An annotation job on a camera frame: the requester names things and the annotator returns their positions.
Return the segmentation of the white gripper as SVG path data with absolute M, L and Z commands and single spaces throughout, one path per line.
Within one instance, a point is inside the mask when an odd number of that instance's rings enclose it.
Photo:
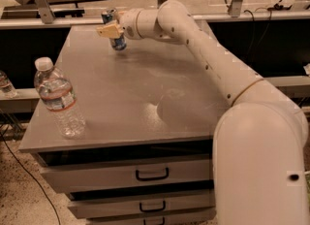
M 125 11 L 120 16 L 120 24 L 116 20 L 113 20 L 107 24 L 98 26 L 96 31 L 101 37 L 105 38 L 118 39 L 124 33 L 124 36 L 128 39 L 140 40 L 141 35 L 138 31 L 138 17 L 140 12 L 141 9 Z

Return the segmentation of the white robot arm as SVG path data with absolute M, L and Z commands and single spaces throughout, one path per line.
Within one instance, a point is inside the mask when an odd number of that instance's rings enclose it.
M 185 6 L 109 9 L 98 32 L 110 39 L 150 38 L 187 47 L 229 109 L 213 136 L 218 225 L 310 225 L 303 148 L 304 112 L 289 97 L 200 28 Z

